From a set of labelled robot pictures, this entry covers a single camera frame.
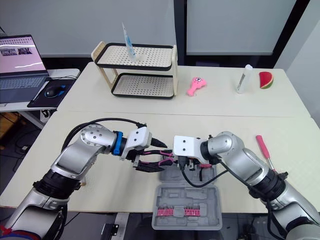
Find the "screwdriver handle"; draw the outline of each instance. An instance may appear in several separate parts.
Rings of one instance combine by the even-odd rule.
[[[263,153],[263,156],[266,158],[266,159],[270,159],[270,154],[269,154],[269,151],[265,145],[265,142],[264,142],[264,139],[262,138],[261,135],[257,135],[256,137],[256,141],[258,142],[259,144],[259,147]]]

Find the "white wall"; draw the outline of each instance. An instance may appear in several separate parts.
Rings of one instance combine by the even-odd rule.
[[[306,7],[299,23],[287,42],[281,56],[275,64],[275,69],[288,70],[298,52],[320,20],[320,1],[311,0]]]
[[[320,20],[286,74],[320,127]]]
[[[284,69],[320,127],[320,1],[311,0],[274,68]]]
[[[271,55],[296,0],[188,0],[188,55]]]
[[[8,35],[32,34],[42,57],[89,57],[100,41],[176,44],[173,0],[1,0]]]

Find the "mouse pad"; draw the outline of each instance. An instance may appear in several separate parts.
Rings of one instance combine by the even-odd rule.
[[[31,100],[30,103],[27,105],[28,108],[57,108],[61,101],[64,99],[65,95],[69,92],[72,85],[75,83],[76,80],[74,79],[56,79],[51,80],[44,89],[41,90],[41,92],[36,96],[34,100]],[[47,98],[45,97],[45,91],[48,87],[53,86],[61,86],[65,85],[64,93],[60,96],[53,97],[53,98]]]

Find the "laptop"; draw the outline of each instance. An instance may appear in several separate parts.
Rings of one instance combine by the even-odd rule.
[[[0,103],[31,101],[47,77],[31,35],[0,37]]]

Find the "laptop screen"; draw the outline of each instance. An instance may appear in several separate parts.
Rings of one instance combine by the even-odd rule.
[[[0,74],[45,70],[30,35],[0,38]]]

